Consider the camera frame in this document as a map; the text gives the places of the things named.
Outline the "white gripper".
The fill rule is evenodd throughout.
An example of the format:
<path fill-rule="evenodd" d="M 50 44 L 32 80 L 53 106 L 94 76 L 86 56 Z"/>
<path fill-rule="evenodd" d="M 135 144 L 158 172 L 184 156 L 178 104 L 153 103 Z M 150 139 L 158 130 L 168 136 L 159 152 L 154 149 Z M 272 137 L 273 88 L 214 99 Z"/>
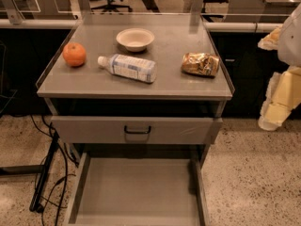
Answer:
<path fill-rule="evenodd" d="M 301 4 L 281 28 L 261 39 L 258 47 L 267 51 L 277 49 L 279 60 L 290 65 L 284 73 L 273 73 L 258 119 L 261 129 L 275 131 L 301 104 Z"/>

